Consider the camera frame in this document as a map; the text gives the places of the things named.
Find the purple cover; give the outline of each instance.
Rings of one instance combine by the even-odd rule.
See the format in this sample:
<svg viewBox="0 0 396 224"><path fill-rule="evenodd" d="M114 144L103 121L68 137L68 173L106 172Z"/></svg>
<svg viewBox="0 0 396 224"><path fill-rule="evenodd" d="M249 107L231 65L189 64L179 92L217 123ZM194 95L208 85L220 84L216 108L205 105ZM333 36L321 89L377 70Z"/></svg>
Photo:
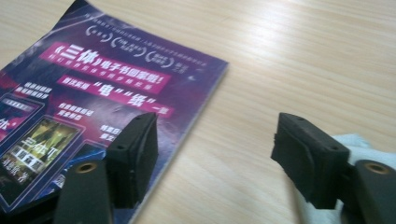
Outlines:
<svg viewBox="0 0 396 224"><path fill-rule="evenodd" d="M102 159L145 112L159 116L152 188L227 65L77 0L0 71L1 207L9 212L60 189L67 167ZM116 211L116 222L133 213Z"/></svg>

